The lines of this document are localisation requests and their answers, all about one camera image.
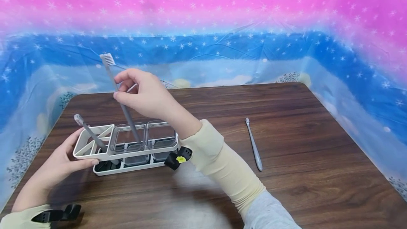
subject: beige arm sleeve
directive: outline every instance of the beige arm sleeve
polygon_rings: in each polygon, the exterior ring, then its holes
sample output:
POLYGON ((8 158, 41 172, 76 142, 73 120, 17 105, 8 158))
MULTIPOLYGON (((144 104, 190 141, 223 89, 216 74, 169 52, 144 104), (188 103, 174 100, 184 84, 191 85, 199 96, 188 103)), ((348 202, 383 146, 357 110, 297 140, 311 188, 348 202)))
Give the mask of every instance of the beige arm sleeve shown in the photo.
POLYGON ((196 170, 220 184, 243 220, 247 210, 265 186, 249 165, 223 140, 223 136, 206 119, 195 135, 180 140, 192 150, 191 163, 196 170))
POLYGON ((45 204, 34 208, 29 208, 21 212, 13 212, 6 215, 0 222, 0 229, 48 229, 50 223, 37 223, 31 221, 36 215, 51 210, 50 205, 45 204))

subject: toothbrush handle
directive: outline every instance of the toothbrush handle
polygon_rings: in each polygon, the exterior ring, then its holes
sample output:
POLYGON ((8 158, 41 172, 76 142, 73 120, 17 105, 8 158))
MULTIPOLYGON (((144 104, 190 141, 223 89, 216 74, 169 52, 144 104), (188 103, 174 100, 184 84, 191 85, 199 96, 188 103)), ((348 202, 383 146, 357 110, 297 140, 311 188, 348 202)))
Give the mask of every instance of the toothbrush handle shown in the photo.
POLYGON ((113 83, 113 85, 114 85, 115 91, 118 92, 119 89, 118 89, 118 87, 117 87, 116 81, 114 80, 112 71, 110 71, 110 67, 105 64, 105 68, 106 68, 106 71, 107 71, 107 75, 109 76, 110 80, 112 81, 112 83, 113 83))
POLYGON ((106 146, 103 144, 102 140, 100 140, 93 132, 92 130, 88 127, 88 125, 86 125, 85 123, 83 123, 82 125, 86 131, 90 134, 90 136, 93 138, 93 140, 95 140, 95 143, 102 149, 103 152, 107 151, 106 146))
MULTIPOLYGON (((105 65, 105 68, 106 68, 106 71, 107 71, 107 75, 109 76, 110 80, 112 81, 112 83, 114 85, 114 89, 116 90, 116 92, 118 92, 119 89, 118 89, 118 87, 116 85, 116 81, 114 80, 112 71, 110 71, 110 67, 105 64, 105 61, 104 61, 104 65, 105 65)), ((141 144, 140 136, 137 133, 136 127, 134 126, 134 122, 133 122, 133 119, 131 118, 131 116, 129 114, 128 108, 123 104, 120 104, 120 106, 121 106, 121 108, 123 110, 123 113, 125 114, 125 117, 126 117, 126 120, 127 120, 128 124, 129 124, 129 126, 131 128, 131 132, 133 133, 134 139, 136 139, 137 143, 141 144)))
POLYGON ((250 141, 252 143, 255 164, 257 165, 257 168, 259 169, 259 171, 262 171, 263 170, 263 164, 262 164, 261 159, 260 159, 259 151, 257 150, 257 146, 255 145, 254 138, 253 138, 253 135, 252 135, 252 131, 250 130, 250 126, 249 126, 249 124, 246 124, 246 125, 247 125, 247 129, 249 130, 250 141))
POLYGON ((129 113, 129 110, 128 110, 127 106, 125 106, 123 104, 120 104, 120 106, 121 106, 121 108, 123 110, 123 113, 125 114, 126 120, 127 120, 128 124, 129 124, 129 126, 131 128, 131 132, 133 133, 134 138, 136 139, 137 143, 141 144, 140 136, 137 133, 136 127, 134 126, 133 119, 130 116, 130 113, 129 113))

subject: yellow label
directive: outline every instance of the yellow label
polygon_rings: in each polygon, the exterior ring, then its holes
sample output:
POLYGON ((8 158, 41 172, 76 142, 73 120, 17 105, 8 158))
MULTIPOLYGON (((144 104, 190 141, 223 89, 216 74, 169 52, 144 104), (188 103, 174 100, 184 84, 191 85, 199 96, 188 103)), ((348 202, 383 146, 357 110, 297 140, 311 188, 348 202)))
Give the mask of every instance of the yellow label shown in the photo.
POLYGON ((185 159, 185 157, 177 157, 177 161, 182 164, 183 162, 186 162, 187 160, 185 159))

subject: black strap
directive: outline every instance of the black strap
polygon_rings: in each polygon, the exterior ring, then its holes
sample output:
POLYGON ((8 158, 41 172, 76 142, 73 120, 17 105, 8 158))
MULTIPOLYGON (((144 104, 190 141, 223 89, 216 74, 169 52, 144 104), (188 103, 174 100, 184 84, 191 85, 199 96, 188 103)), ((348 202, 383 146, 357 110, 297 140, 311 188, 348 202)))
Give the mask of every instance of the black strap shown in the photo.
POLYGON ((55 221, 73 221, 78 218, 81 208, 79 204, 70 204, 66 206, 65 211, 47 210, 33 217, 31 221, 43 224, 55 221))
POLYGON ((187 162, 192 157, 192 150, 182 146, 178 153, 171 152, 164 162, 164 165, 173 170, 177 170, 179 165, 187 162))

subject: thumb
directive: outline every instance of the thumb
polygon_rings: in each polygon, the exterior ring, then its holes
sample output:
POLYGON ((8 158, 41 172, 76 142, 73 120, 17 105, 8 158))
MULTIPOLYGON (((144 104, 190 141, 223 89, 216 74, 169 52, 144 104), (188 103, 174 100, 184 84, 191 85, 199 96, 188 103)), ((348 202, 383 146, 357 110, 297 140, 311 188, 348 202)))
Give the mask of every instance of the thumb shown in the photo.
POLYGON ((116 101, 118 101, 121 104, 124 104, 130 108, 134 109, 134 104, 137 104, 137 95, 136 94, 129 94, 127 92, 115 92, 113 93, 113 97, 115 98, 116 101))
POLYGON ((69 163, 68 170, 70 173, 80 171, 89 167, 92 167, 93 165, 99 164, 99 160, 97 159, 84 159, 84 160, 78 160, 78 161, 73 161, 69 163))

